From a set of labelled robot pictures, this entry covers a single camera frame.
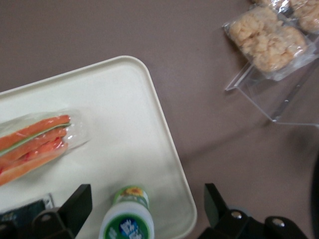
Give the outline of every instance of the brown table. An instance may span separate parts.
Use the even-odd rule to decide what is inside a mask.
[[[319,146],[312,126],[266,117],[225,87],[245,64],[221,25],[247,0],[0,1],[0,91],[131,55],[148,67],[197,210],[204,183],[264,221],[287,217],[312,236],[310,185]]]

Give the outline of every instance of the plastic bag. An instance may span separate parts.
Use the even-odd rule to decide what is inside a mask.
[[[290,0],[293,17],[297,19],[299,27],[309,33],[319,34],[319,1],[318,0]]]
[[[269,5],[281,13],[285,13],[290,10],[290,0],[252,0],[252,2]]]
[[[301,30],[319,34],[318,0],[252,0],[252,2],[269,5],[290,18]]]
[[[0,185],[89,140],[77,110],[29,114],[0,124]]]
[[[265,5],[255,6],[223,27],[267,79],[279,81],[318,58],[316,46],[282,14]]]

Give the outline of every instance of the carrot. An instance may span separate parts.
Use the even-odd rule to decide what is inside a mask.
[[[56,116],[56,117],[44,119],[44,120],[41,120],[37,123],[29,125],[28,127],[20,129],[12,134],[1,137],[0,138],[0,151],[11,147],[15,143],[18,143],[19,141],[21,141],[25,138],[28,138],[36,133],[39,133],[39,132],[44,131],[48,128],[57,126],[59,124],[69,123],[69,122],[70,122],[70,116],[62,115],[62,116]]]
[[[40,146],[36,150],[30,151],[27,154],[20,157],[18,160],[13,161],[6,166],[0,168],[0,177],[3,172],[7,170],[13,169],[15,167],[19,167],[26,162],[32,161],[35,158],[44,158],[49,156],[50,154],[54,154],[54,152],[60,148],[67,147],[67,143],[62,141],[62,138],[58,137],[57,139],[47,142],[44,145]]]
[[[65,143],[61,145],[58,149],[55,149],[51,152],[47,152],[47,154],[40,155],[31,161],[20,160],[24,163],[20,165],[16,165],[15,167],[8,169],[6,171],[3,171],[3,172],[0,171],[0,186],[16,178],[19,178],[22,175],[32,171],[33,169],[36,169],[42,166],[43,164],[59,157],[61,154],[63,154],[67,150],[67,148],[68,148],[68,144]]]
[[[57,137],[64,137],[66,135],[65,128],[54,128],[46,133],[39,135],[38,137],[24,143],[18,148],[13,149],[12,151],[6,153],[3,156],[0,156],[0,168],[5,167],[6,164],[11,161],[15,161],[25,155],[26,153],[36,150],[41,145],[53,141]]]

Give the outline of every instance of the bagged carrot sticks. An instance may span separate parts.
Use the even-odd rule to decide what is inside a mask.
[[[79,111],[25,115],[0,124],[0,185],[84,144],[88,132]]]

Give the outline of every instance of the plastic tray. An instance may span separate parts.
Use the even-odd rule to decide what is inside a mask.
[[[63,108],[82,110],[91,140],[1,186],[0,210],[45,193],[59,207],[80,184],[90,183],[93,211],[77,239],[98,238],[115,192],[139,184],[150,198],[157,239],[183,238],[193,229],[195,203],[140,60],[120,56],[0,93],[0,121]]]

